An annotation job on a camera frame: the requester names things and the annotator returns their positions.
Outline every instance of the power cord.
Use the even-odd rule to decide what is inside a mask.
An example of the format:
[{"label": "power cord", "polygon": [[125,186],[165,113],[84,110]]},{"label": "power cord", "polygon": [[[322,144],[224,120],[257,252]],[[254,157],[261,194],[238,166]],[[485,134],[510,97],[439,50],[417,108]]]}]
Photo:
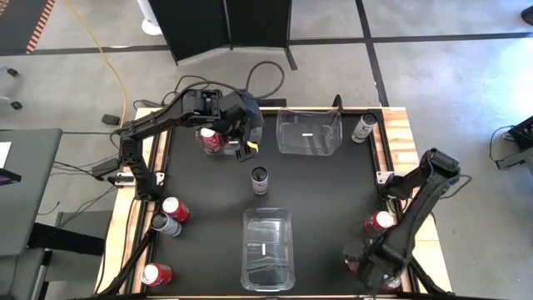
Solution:
[{"label": "power cord", "polygon": [[[193,88],[197,85],[202,85],[202,84],[206,84],[205,87],[202,87],[200,88],[200,90],[205,90],[206,88],[209,87],[209,85],[211,84],[215,84],[215,85],[219,85],[219,86],[222,86],[222,87],[225,87],[225,88],[229,88],[231,90],[233,90],[234,92],[237,92],[239,94],[242,94],[243,92],[247,92],[249,90],[249,87],[250,87],[250,81],[252,79],[252,74],[254,73],[254,71],[260,67],[261,65],[265,65],[265,64],[270,64],[270,65],[273,65],[274,67],[276,67],[280,73],[281,73],[281,80],[280,82],[277,84],[277,86],[271,91],[271,92],[268,92],[266,93],[265,95],[262,95],[262,96],[259,96],[259,97],[254,97],[254,99],[256,100],[261,100],[261,99],[264,99],[264,98],[268,98],[270,97],[271,95],[277,93],[277,91],[280,90],[280,88],[283,86],[283,83],[285,83],[285,71],[283,70],[283,67],[281,67],[277,62],[273,62],[273,61],[262,61],[262,62],[259,62],[257,63],[256,65],[254,65],[252,67],[252,69],[250,69],[250,72],[248,73],[248,76],[247,76],[247,82],[246,82],[246,87],[244,88],[244,90],[242,89],[239,89],[237,87],[233,87],[231,85],[228,85],[228,84],[225,84],[223,82],[216,82],[216,81],[210,81],[210,80],[207,80],[205,79],[204,77],[201,77],[201,76],[197,76],[197,75],[184,75],[184,76],[181,76],[180,79],[177,81],[177,84],[176,86],[174,87],[174,90],[173,91],[170,91],[168,93],[165,94],[165,96],[163,96],[162,100],[161,100],[161,103],[156,103],[156,102],[153,102],[153,101],[149,101],[149,100],[146,100],[146,99],[141,99],[141,100],[136,100],[133,102],[133,107],[135,109],[138,109],[137,107],[137,103],[141,103],[143,105],[145,105],[146,107],[149,107],[149,108],[161,108],[161,107],[165,107],[167,104],[165,103],[165,100],[167,99],[168,96],[170,95],[174,95],[176,99],[180,99],[183,95],[183,92],[187,91],[188,89],[190,88]],[[187,87],[183,88],[180,92],[178,92],[178,88],[180,86],[180,84],[182,83],[183,79],[185,78],[197,78],[197,79],[200,79],[200,81],[198,82],[195,82],[195,83],[192,83],[190,85],[188,85]]]},{"label": "power cord", "polygon": [[113,141],[113,136],[114,135],[118,135],[114,132],[112,132],[111,134],[109,134],[109,142],[111,142],[111,144],[117,149],[117,150],[120,150],[120,148],[116,145],[115,141]]},{"label": "power cord", "polygon": [[127,219],[126,219],[126,227],[124,228],[124,248],[122,249],[122,256],[120,259],[121,266],[124,263],[124,256],[126,255],[126,239],[127,239],[127,228],[130,226],[130,217],[132,215],[132,209],[133,209],[133,203],[135,202],[135,198],[132,199],[132,202],[130,203],[130,208],[127,213]]},{"label": "power cord", "polygon": [[120,127],[124,125],[124,120],[126,118],[126,105],[127,105],[127,93],[126,93],[126,87],[124,86],[124,82],[120,78],[120,75],[118,75],[117,70],[111,65],[109,60],[107,60],[106,54],[103,52],[102,46],[100,46],[100,43],[92,33],[91,28],[87,25],[83,17],[76,11],[76,8],[72,5],[70,0],[65,0],[65,3],[67,4],[68,8],[72,11],[74,16],[76,16],[77,20],[82,24],[82,26],[85,28],[89,36],[91,37],[92,41],[97,45],[98,51],[100,52],[100,56],[102,57],[102,60],[106,63],[106,65],[111,69],[113,74],[115,74],[115,77],[118,80],[118,83],[120,84],[120,88],[122,90],[122,117],[120,118]]},{"label": "power cord", "polygon": [[48,234],[46,237],[44,237],[39,242],[36,242],[34,247],[39,247],[39,244],[42,244],[42,243],[46,242],[49,238],[51,238],[58,231],[58,229],[61,229],[61,228],[65,227],[65,225],[67,225],[69,222],[71,222],[74,218],[77,218],[80,214],[82,214],[86,210],[88,210],[92,205],[94,205],[95,203],[100,201],[104,196],[106,196],[107,194],[109,194],[111,192],[114,192],[115,190],[117,190],[116,187],[114,187],[114,186],[110,187],[108,190],[106,190],[106,192],[104,192],[100,196],[95,197],[95,198],[93,198],[93,199],[91,199],[89,201],[86,201],[86,202],[82,203],[82,205],[80,205],[77,208],[76,212],[74,212],[72,216],[70,216],[69,218],[67,218],[67,220],[65,220],[64,222],[62,222],[59,225],[57,225],[56,230],[54,230],[53,232],[50,232],[50,234]]},{"label": "power cord", "polygon": [[62,134],[80,134],[80,135],[83,135],[83,134],[87,134],[87,135],[102,134],[102,135],[106,135],[106,134],[109,134],[109,132],[62,132]]},{"label": "power cord", "polygon": [[472,181],[472,176],[470,175],[465,175],[465,174],[461,174],[459,175],[458,179],[461,179],[461,178],[466,178],[466,181],[465,183],[461,184],[460,187],[458,187],[453,193],[451,193],[450,195],[448,196],[442,196],[441,199],[449,199],[449,198],[452,198],[454,197],[461,189],[463,189],[464,187],[466,187],[468,185],[468,183],[470,183]]},{"label": "power cord", "polygon": [[[80,167],[76,167],[76,166],[73,166],[73,165],[71,165],[71,164],[64,163],[64,162],[58,162],[58,161],[55,161],[55,162],[53,162],[53,163],[56,163],[56,164],[58,164],[58,165],[62,165],[62,166],[65,166],[65,167],[73,168],[73,169],[75,169],[75,170],[78,170],[79,172],[81,172],[81,173],[85,173],[85,174],[91,176],[92,178],[94,178],[94,179],[96,179],[96,180],[98,180],[98,181],[100,181],[100,182],[103,182],[103,181],[104,181],[104,179],[103,179],[102,177],[94,176],[94,175],[92,175],[92,173],[90,173],[89,171],[83,170],[83,169],[80,168]],[[64,168],[57,167],[57,166],[56,166],[55,168],[60,169],[60,170],[63,170],[63,171],[72,171],[72,170],[64,169]]]},{"label": "power cord", "polygon": [[59,203],[61,203],[61,202],[60,202],[60,201],[57,201],[56,206],[53,207],[50,211],[45,212],[45,213],[38,213],[37,215],[38,215],[38,216],[47,216],[47,215],[49,215],[50,213],[53,213],[53,212],[56,210],[56,208],[59,206]]},{"label": "power cord", "polygon": [[[494,163],[497,163],[497,162],[501,162],[503,160],[506,160],[507,158],[510,158],[511,156],[515,155],[515,153],[513,154],[510,154],[510,155],[507,155],[506,157],[503,157],[503,158],[499,158],[499,159],[495,159],[493,156],[492,156],[492,142],[494,141],[494,136],[496,135],[497,132],[499,132],[501,129],[505,129],[505,128],[515,128],[516,126],[514,125],[508,125],[508,126],[502,126],[502,127],[499,127],[497,128],[492,134],[491,134],[491,141],[489,142],[489,158],[491,159],[491,161],[493,161]],[[528,137],[526,136],[525,134],[523,134],[522,132],[518,132],[518,134],[520,134],[522,137],[524,138],[527,138],[531,141],[533,141],[533,138],[532,137]]]}]

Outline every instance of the wheel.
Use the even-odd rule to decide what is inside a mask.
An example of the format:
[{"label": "wheel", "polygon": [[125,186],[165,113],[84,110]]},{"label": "wheel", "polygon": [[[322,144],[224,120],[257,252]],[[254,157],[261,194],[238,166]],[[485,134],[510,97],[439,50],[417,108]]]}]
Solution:
[{"label": "wheel", "polygon": [[11,107],[14,110],[19,110],[19,109],[22,109],[22,104],[19,101],[13,101],[11,102]]},{"label": "wheel", "polygon": [[9,69],[7,70],[7,73],[8,73],[9,75],[13,76],[13,77],[18,76],[18,71],[15,70],[15,69],[11,69],[11,68],[9,68]]}]

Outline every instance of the black cable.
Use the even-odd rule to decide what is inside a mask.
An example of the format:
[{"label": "black cable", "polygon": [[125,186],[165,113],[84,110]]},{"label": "black cable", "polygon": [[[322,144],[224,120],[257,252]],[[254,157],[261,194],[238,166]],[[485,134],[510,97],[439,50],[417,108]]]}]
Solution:
[{"label": "black cable", "polygon": [[96,162],[90,162],[90,163],[88,163],[88,164],[84,164],[84,165],[82,165],[82,166],[77,166],[77,167],[78,167],[78,168],[89,167],[89,166],[95,165],[95,164],[97,164],[97,163],[101,163],[101,162],[103,162],[103,161],[105,161],[105,160],[107,160],[107,159],[109,159],[109,158],[116,157],[117,155],[118,155],[118,153],[115,153],[115,154],[110,155],[110,156],[108,156],[108,157],[104,157],[104,158],[102,158],[102,159],[100,159],[100,160],[97,160]]},{"label": "black cable", "polygon": [[[177,83],[176,83],[176,87],[174,88],[174,92],[175,92],[175,93],[179,93],[179,92],[177,91],[177,88],[179,88],[180,83],[182,83],[182,80],[185,79],[185,78],[196,78],[196,79],[201,79],[201,80],[203,80],[203,81],[207,81],[207,79],[205,79],[205,78],[202,77],[202,76],[197,76],[197,75],[183,75],[183,76],[177,81]],[[205,87],[200,88],[200,91],[203,91],[203,90],[205,90],[206,88],[209,88],[209,84],[210,84],[210,83],[207,83]]]},{"label": "black cable", "polygon": [[448,198],[454,197],[461,189],[466,187],[466,185],[472,181],[472,176],[470,176],[470,175],[464,175],[464,174],[463,175],[459,175],[459,178],[467,178],[467,179],[466,179],[465,183],[463,183],[460,187],[458,187],[452,194],[450,194],[448,196],[443,196],[443,197],[441,197],[441,199],[448,199]]},{"label": "black cable", "polygon": [[106,135],[106,134],[109,134],[110,132],[63,132],[63,134],[79,134],[79,135],[99,135],[99,134],[102,134],[102,135]]},{"label": "black cable", "polygon": [[[508,126],[502,126],[502,127],[499,127],[497,128],[491,135],[491,141],[489,142],[489,158],[491,159],[491,161],[493,161],[494,163],[497,163],[497,162],[501,162],[507,158],[510,158],[511,156],[515,155],[515,153],[513,154],[510,154],[510,155],[507,155],[506,157],[504,158],[500,158],[500,159],[494,159],[492,157],[492,142],[494,141],[494,136],[496,135],[497,132],[499,132],[501,129],[505,129],[505,128],[515,128],[516,126],[514,125],[508,125]],[[523,134],[522,132],[519,132],[519,131],[516,131],[516,133],[520,134],[522,137],[524,138],[527,138],[527,139],[530,139],[531,141],[533,141],[533,137],[528,137],[526,136],[525,134]]]},{"label": "black cable", "polygon": [[130,209],[128,210],[128,213],[127,213],[126,228],[124,228],[124,247],[122,248],[122,257],[120,259],[121,267],[124,262],[124,255],[126,255],[127,227],[130,225],[130,217],[132,215],[132,208],[133,208],[134,202],[135,202],[135,197],[132,199],[132,202],[130,203]]},{"label": "black cable", "polygon": [[92,173],[90,173],[90,172],[88,172],[86,170],[83,170],[80,167],[76,167],[76,166],[73,166],[71,164],[64,163],[64,162],[57,162],[56,161],[56,162],[53,162],[53,163],[56,163],[56,164],[59,164],[59,165],[65,166],[65,167],[73,168],[73,169],[78,170],[79,172],[82,172],[82,173],[86,173],[87,175],[91,176],[92,178],[94,178],[94,179],[96,179],[98,181],[101,181],[101,182],[104,181],[102,177],[94,176],[94,175],[92,175]]},{"label": "black cable", "polygon": [[120,148],[116,145],[116,143],[113,141],[113,136],[116,135],[116,133],[111,133],[109,135],[109,142],[111,142],[111,144],[117,149],[117,150],[120,150]]},{"label": "black cable", "polygon": [[61,203],[61,202],[60,202],[60,201],[57,201],[56,206],[53,207],[50,211],[45,212],[45,213],[38,213],[37,215],[38,215],[38,216],[47,216],[47,215],[49,215],[50,213],[53,213],[53,211],[55,211],[56,208],[59,206],[59,203]]},{"label": "black cable", "polygon": [[111,213],[111,217],[109,217],[109,222],[107,223],[107,229],[106,229],[106,237],[104,238],[104,244],[103,244],[103,254],[102,254],[102,275],[100,275],[100,281],[98,281],[98,285],[96,288],[96,293],[98,293],[98,290],[100,289],[100,286],[102,285],[103,275],[106,273],[106,248],[107,248],[107,235],[109,234],[109,228],[111,227],[111,220],[113,219],[113,214]]},{"label": "black cable", "polygon": [[175,95],[175,96],[176,96],[176,95],[179,95],[179,94],[178,94],[177,92],[175,92],[175,91],[167,92],[167,93],[165,94],[165,96],[163,96],[163,99],[161,100],[161,106],[162,106],[162,107],[165,107],[165,106],[166,106],[166,104],[165,104],[165,100],[167,100],[167,97],[168,97],[169,95]]},{"label": "black cable", "polygon": [[110,187],[108,190],[106,190],[106,192],[104,192],[103,194],[101,194],[100,196],[98,197],[95,197],[89,201],[86,201],[84,203],[82,203],[76,210],[76,212],[74,212],[74,214],[72,216],[70,216],[69,218],[67,218],[67,220],[65,220],[64,222],[60,223],[59,225],[56,226],[56,230],[54,230],[53,232],[50,232],[50,234],[48,234],[46,237],[44,237],[43,239],[41,239],[39,242],[36,242],[35,243],[35,246],[34,247],[38,247],[39,244],[42,244],[43,242],[46,242],[49,238],[51,238],[57,231],[58,229],[61,229],[63,227],[65,227],[65,225],[67,225],[69,222],[71,222],[74,218],[77,218],[77,216],[79,216],[80,214],[82,214],[83,212],[85,212],[86,210],[88,210],[92,205],[94,205],[95,203],[97,203],[99,200],[101,200],[104,196],[106,196],[107,194],[115,191],[117,188],[116,187]]},{"label": "black cable", "polygon": [[277,85],[277,87],[275,87],[271,92],[266,93],[266,94],[264,94],[262,96],[259,96],[259,97],[254,97],[254,99],[257,99],[257,100],[264,99],[264,98],[272,96],[273,94],[275,94],[277,91],[280,90],[281,86],[283,86],[283,83],[285,82],[285,71],[283,71],[283,68],[277,62],[262,61],[262,62],[259,62],[258,64],[256,64],[255,66],[253,66],[252,69],[250,70],[250,72],[248,73],[247,85],[245,87],[245,89],[247,91],[248,91],[248,88],[250,87],[250,79],[252,78],[253,72],[256,70],[257,67],[259,67],[261,65],[264,65],[264,64],[271,64],[274,67],[277,67],[280,70],[280,72],[281,72],[281,80],[280,80],[280,83]]},{"label": "black cable", "polygon": [[[52,168],[55,168],[57,170],[66,171],[66,172],[55,172],[55,173],[50,174],[50,177],[55,176],[55,175],[91,175],[89,170],[84,170],[86,172],[82,172],[82,171],[77,171],[77,169],[73,169],[72,170],[72,169],[69,169],[69,168],[58,167],[58,166],[53,166]],[[117,169],[116,167],[110,167],[110,168],[107,168],[107,169],[98,169],[98,171],[104,172],[104,173],[108,173],[108,172],[111,172],[111,171],[116,170],[116,169]]]},{"label": "black cable", "polygon": [[54,177],[56,175],[69,175],[69,176],[71,176],[71,175],[74,175],[74,176],[83,175],[83,176],[87,176],[87,174],[84,173],[84,172],[55,172],[55,173],[50,174],[49,177]]},{"label": "black cable", "polygon": [[141,100],[133,101],[133,108],[135,108],[135,110],[138,110],[138,108],[139,108],[136,105],[137,103],[141,103],[142,105],[144,105],[147,108],[160,108],[162,106],[160,103],[155,103],[155,102],[152,102],[150,100],[141,99]]}]

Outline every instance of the gray floor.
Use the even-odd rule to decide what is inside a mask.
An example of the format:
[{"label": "gray floor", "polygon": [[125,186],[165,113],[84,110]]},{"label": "gray floor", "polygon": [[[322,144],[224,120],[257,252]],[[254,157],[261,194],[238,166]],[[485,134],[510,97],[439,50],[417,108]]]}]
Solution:
[{"label": "gray floor", "polygon": [[[142,15],[133,0],[73,4],[105,46],[158,45],[140,29]],[[519,13],[531,1],[365,0],[375,37],[533,32]],[[351,0],[293,0],[293,38],[353,38],[362,30]],[[37,48],[86,48],[91,40],[60,1]],[[176,67],[169,52],[108,55],[127,86],[127,118],[132,102],[159,101],[183,74],[196,74],[243,87],[249,68],[261,60],[279,62],[286,82],[279,97],[289,105],[329,105],[335,94],[347,106],[377,106],[377,92],[364,44],[291,47],[299,70],[289,71],[276,49],[227,49],[188,59]],[[407,107],[419,154],[438,147],[461,160],[474,181],[459,195],[440,202],[436,219],[451,285],[460,295],[528,298],[533,293],[533,178],[520,166],[498,171],[488,158],[488,140],[500,126],[533,114],[533,39],[463,42],[403,42],[376,45],[392,106]],[[111,131],[100,118],[120,114],[121,92],[97,54],[0,57],[19,70],[14,82],[0,79],[0,91],[24,104],[0,109],[0,128]],[[274,87],[275,69],[258,70],[252,93]],[[496,141],[495,155],[515,151]],[[65,135],[57,160],[81,165],[114,154],[105,136]],[[50,179],[41,211],[59,201],[58,211],[73,212],[107,187],[84,176]],[[91,210],[108,210],[114,195]],[[53,213],[39,221],[54,223]],[[87,296],[94,281],[54,284],[49,299]]]}]

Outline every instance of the yellow cable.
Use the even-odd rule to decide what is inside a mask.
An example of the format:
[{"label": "yellow cable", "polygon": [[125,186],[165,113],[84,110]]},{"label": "yellow cable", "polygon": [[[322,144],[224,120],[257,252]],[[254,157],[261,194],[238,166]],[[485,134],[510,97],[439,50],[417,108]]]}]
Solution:
[{"label": "yellow cable", "polygon": [[106,65],[113,71],[115,74],[115,77],[117,78],[118,82],[120,83],[120,87],[122,89],[122,117],[120,118],[120,126],[124,124],[125,118],[126,118],[126,105],[127,105],[127,96],[126,96],[126,87],[124,86],[124,82],[118,75],[117,70],[111,65],[111,63],[107,60],[106,54],[102,50],[102,46],[100,46],[100,43],[92,34],[91,28],[87,25],[85,20],[83,20],[83,17],[76,11],[70,0],[65,0],[65,3],[67,4],[68,8],[72,11],[72,13],[76,16],[77,20],[82,24],[82,26],[87,30],[87,33],[91,36],[92,41],[97,45],[98,50],[100,51],[100,55],[102,56],[103,61],[106,63]]}]

